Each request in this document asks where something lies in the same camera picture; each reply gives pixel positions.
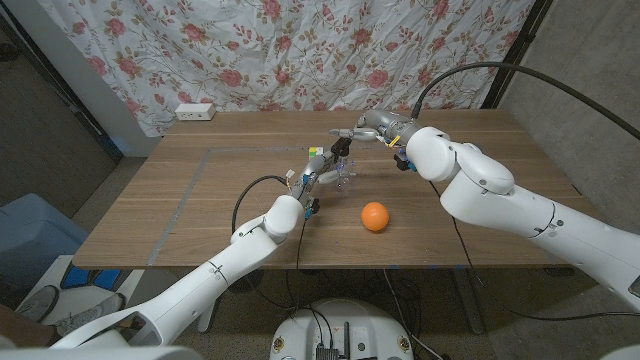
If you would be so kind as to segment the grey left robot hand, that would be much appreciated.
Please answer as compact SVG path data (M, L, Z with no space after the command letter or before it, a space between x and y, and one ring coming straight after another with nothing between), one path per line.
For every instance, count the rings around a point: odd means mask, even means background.
M353 165L354 162L347 156L336 155L331 151L316 155L310 159L298 179L289 186L288 194L302 201L310 196L315 185L336 182L338 187L343 187L356 176Z

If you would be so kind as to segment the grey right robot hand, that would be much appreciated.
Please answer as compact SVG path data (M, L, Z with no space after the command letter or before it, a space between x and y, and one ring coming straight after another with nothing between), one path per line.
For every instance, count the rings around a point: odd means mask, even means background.
M403 115L383 110L367 110L351 129L331 129L329 134L361 142L380 141L387 147L404 147L420 129Z

